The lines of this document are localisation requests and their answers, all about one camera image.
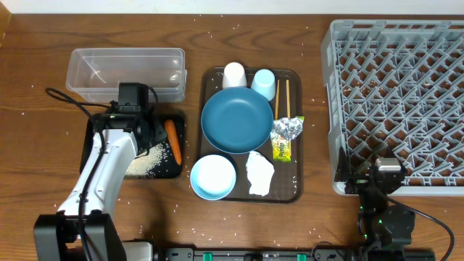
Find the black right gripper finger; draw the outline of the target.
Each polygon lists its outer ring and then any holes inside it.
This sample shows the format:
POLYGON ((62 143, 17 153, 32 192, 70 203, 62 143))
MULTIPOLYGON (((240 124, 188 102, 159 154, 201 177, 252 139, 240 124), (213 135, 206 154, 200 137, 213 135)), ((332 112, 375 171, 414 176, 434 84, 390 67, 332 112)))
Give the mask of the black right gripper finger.
POLYGON ((334 176, 335 182, 346 182, 352 177, 352 171, 350 169, 350 163, 348 157, 345 153, 344 148, 341 146, 339 148, 339 159, 338 165, 336 168, 336 173, 334 176))
MULTIPOLYGON (((396 155, 394 154, 394 152, 392 151, 391 148, 387 147, 386 148, 386 158, 397 158, 399 160, 398 157, 396 157, 396 155)), ((401 161, 399 160, 400 164, 401 164, 401 170, 400 172, 401 173, 406 173, 407 172, 407 169, 406 167, 401 163, 401 161)))

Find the orange carrot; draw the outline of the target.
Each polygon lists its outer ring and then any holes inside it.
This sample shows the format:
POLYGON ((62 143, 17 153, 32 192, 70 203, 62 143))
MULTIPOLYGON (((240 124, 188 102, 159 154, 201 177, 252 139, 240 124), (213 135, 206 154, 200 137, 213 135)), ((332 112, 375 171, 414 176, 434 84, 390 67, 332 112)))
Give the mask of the orange carrot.
POLYGON ((180 142, 178 140, 177 130, 175 127, 175 122, 171 119, 168 119, 165 121, 164 127, 167 133, 168 142, 173 152, 175 161, 178 165, 181 165, 182 154, 181 154, 180 142))

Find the pile of white rice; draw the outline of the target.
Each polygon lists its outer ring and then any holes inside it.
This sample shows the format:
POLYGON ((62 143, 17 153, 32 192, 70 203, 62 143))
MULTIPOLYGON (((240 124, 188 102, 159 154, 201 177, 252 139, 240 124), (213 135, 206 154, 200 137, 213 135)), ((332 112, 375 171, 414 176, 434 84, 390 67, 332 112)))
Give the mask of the pile of white rice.
POLYGON ((147 178, 156 175, 163 165, 168 163, 170 152, 167 144, 161 142, 147 150, 142 155, 137 156, 130 163, 126 173, 126 178, 147 178))

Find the yellow green snack packet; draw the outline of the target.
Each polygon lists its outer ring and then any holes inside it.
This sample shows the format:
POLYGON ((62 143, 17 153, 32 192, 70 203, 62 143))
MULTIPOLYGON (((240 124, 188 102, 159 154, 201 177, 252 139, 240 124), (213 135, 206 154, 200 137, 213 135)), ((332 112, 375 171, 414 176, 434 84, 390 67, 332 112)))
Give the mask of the yellow green snack packet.
POLYGON ((273 159, 279 162, 291 161, 291 142, 278 134, 271 135, 273 159))

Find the foil wrapper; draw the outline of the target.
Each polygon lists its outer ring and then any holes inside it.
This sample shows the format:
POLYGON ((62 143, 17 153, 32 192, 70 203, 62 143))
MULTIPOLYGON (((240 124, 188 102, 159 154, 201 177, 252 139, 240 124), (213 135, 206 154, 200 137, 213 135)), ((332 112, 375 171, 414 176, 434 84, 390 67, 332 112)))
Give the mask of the foil wrapper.
POLYGON ((283 138, 287 141, 295 139, 303 131, 304 116, 282 117, 273 121, 270 133, 272 139, 283 138))

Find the white napkin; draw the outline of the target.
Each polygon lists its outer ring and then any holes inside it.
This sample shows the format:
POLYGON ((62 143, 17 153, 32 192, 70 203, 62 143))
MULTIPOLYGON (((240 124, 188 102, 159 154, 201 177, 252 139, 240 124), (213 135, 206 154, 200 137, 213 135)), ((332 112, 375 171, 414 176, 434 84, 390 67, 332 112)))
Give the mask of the white napkin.
POLYGON ((246 176, 251 183, 249 193, 266 196, 275 172, 273 164, 259 152, 251 151, 246 161, 246 176))

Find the light blue bowl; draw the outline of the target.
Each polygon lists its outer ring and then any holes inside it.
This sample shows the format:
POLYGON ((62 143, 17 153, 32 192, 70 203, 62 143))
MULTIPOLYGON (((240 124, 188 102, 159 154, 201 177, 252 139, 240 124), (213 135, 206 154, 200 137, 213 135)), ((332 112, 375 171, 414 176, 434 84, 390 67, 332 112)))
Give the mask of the light blue bowl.
POLYGON ((198 159, 191 170, 190 184, 202 199, 216 201, 229 195, 236 184, 236 169, 232 162, 219 154, 198 159))

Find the dark blue plate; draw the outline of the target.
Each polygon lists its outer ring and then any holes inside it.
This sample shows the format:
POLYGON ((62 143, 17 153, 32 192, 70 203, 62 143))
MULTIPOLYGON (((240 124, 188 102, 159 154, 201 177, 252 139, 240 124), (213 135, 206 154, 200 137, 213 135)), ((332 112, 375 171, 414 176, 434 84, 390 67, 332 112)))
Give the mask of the dark blue plate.
POLYGON ((256 91, 228 88, 207 100, 200 124, 205 138, 216 149, 244 154, 269 139, 273 111, 267 99, 256 91))

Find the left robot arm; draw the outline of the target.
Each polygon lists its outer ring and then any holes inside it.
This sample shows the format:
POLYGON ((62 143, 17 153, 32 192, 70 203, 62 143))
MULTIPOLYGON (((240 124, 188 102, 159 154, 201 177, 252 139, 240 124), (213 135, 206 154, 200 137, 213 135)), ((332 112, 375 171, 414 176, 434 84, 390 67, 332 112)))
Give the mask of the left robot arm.
POLYGON ((39 215, 33 228, 39 260, 154 260, 152 243, 122 241, 112 220, 125 174, 134 159, 167 134, 157 123, 156 92, 142 83, 122 83, 116 101, 92 115, 87 104, 54 88, 46 93, 74 104, 88 117, 88 156, 78 182, 56 213, 39 215))

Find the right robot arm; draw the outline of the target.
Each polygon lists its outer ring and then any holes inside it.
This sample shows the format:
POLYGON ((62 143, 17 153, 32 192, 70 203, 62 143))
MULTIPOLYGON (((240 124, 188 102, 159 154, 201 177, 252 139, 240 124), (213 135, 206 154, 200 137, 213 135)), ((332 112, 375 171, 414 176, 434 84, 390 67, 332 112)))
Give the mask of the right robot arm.
POLYGON ((415 214, 390 204, 388 195, 400 188, 406 169, 394 156, 380 157, 366 173, 354 173, 345 150, 339 149, 334 180, 344 183, 344 193, 358 195, 358 231, 365 242, 344 255, 345 260, 405 260, 404 247, 412 243, 415 214))

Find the grey dishwasher rack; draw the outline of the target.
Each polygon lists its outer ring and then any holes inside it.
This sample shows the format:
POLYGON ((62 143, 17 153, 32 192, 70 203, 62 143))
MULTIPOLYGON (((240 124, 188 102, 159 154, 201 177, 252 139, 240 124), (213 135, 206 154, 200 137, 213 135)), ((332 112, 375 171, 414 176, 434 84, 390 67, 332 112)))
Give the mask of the grey dishwasher rack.
POLYGON ((334 20, 321 44, 336 170, 354 173, 392 149, 399 196, 463 195, 463 22, 334 20))

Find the clear plastic bin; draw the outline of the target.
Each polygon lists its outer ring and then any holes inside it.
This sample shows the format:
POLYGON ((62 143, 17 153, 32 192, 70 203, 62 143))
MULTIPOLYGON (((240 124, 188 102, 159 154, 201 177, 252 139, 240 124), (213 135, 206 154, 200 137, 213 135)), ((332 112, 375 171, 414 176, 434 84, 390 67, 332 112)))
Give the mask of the clear plastic bin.
POLYGON ((121 83, 152 87, 161 103, 186 96, 186 54, 181 48, 87 48, 72 52, 66 88, 87 102, 116 100, 121 83))

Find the black plastic tray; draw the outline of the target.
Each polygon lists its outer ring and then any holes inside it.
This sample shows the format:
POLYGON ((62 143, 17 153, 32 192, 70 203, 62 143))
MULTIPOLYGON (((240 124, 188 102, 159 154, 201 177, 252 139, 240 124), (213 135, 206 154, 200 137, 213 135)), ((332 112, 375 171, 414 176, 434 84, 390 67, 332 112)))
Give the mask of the black plastic tray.
MULTIPOLYGON (((181 114, 174 115, 155 115, 154 118, 158 120, 162 125, 165 121, 171 119, 175 122, 175 127, 178 134, 178 140, 180 142, 181 154, 183 153, 183 142, 185 141, 185 117, 181 114)), ((147 178, 126 178, 125 179, 163 179, 163 178, 176 178, 181 174, 182 166, 178 165, 173 156, 173 152, 168 142, 168 138, 163 138, 161 142, 167 144, 168 150, 170 152, 169 160, 166 165, 163 165, 159 172, 156 172, 156 175, 147 178)))

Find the dark brown serving tray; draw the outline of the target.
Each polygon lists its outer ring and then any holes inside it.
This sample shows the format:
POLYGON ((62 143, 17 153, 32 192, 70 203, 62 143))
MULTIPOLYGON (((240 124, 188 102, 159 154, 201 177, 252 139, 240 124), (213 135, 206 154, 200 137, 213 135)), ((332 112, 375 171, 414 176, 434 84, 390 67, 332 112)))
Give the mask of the dark brown serving tray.
MULTIPOLYGON (((302 116, 302 84, 300 77, 292 70, 273 69, 277 80, 280 81, 278 116, 287 115, 286 95, 290 95, 290 113, 292 117, 302 116)), ((247 178, 246 162, 249 155, 229 154, 216 149, 199 129, 196 157, 199 159, 208 154, 221 154, 233 163, 236 169, 236 183, 231 193, 224 200, 231 202, 256 202, 256 203, 292 203, 302 195, 303 167, 302 167, 302 135, 298 135, 291 142, 291 161, 279 162, 273 159, 271 141, 266 141, 258 150, 273 164, 275 172, 270 181, 270 191, 265 196, 249 193, 251 183, 247 178)))

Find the wooden chopstick left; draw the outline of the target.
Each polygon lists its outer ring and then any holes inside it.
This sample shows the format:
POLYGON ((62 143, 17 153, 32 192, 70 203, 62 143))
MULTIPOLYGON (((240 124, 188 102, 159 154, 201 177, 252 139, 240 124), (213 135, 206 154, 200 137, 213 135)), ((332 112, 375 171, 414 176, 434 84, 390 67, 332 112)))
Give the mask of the wooden chopstick left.
POLYGON ((280 96, 280 80, 277 80, 276 91, 275 91, 275 116, 274 116, 275 120, 278 119, 279 96, 280 96))

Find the wooden chopstick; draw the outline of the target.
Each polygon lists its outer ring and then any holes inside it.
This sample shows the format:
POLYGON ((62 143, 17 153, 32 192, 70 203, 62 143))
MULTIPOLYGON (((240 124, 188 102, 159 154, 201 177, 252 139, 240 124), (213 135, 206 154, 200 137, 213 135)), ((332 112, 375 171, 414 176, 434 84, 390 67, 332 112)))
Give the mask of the wooden chopstick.
POLYGON ((280 80, 277 80, 276 91, 275 91, 275 116, 274 116, 275 120, 278 119, 279 96, 280 96, 280 80))
POLYGON ((287 118, 291 117, 291 98, 290 98, 290 82, 289 79, 286 80, 286 112, 287 118))

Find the wooden chopstick right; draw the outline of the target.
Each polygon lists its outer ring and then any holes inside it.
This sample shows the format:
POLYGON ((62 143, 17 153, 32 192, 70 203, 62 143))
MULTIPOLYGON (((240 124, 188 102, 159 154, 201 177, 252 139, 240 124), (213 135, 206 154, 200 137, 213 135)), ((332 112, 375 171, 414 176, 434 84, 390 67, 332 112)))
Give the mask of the wooden chopstick right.
POLYGON ((290 82, 289 79, 286 80, 286 112, 287 118, 291 117, 291 98, 290 98, 290 82))

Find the pink plastic cup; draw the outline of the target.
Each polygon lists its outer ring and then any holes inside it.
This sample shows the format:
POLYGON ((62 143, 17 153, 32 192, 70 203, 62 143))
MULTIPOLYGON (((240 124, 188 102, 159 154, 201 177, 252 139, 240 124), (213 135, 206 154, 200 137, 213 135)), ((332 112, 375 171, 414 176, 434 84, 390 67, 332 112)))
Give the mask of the pink plastic cup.
POLYGON ((247 87, 247 78, 244 67, 238 62, 230 62, 224 67, 223 89, 247 87))

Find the light blue plastic cup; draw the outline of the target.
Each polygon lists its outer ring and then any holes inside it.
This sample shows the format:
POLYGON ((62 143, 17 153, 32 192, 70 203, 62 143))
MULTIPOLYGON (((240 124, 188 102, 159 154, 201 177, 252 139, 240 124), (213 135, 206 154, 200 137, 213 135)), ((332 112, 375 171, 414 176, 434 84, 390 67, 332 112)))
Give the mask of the light blue plastic cup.
POLYGON ((269 102, 276 94, 276 77, 268 69, 258 70, 253 77, 251 89, 264 96, 269 102))

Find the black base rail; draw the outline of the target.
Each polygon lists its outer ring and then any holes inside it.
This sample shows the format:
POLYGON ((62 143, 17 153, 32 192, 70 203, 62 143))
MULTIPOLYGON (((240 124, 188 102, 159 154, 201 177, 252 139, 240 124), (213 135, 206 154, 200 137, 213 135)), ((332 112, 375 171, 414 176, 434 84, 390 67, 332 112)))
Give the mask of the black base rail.
POLYGON ((366 253, 343 249, 316 248, 305 251, 246 251, 246 250, 193 250, 170 248, 165 250, 162 261, 361 261, 361 260, 404 260, 433 261, 435 254, 428 251, 384 251, 371 250, 366 253))

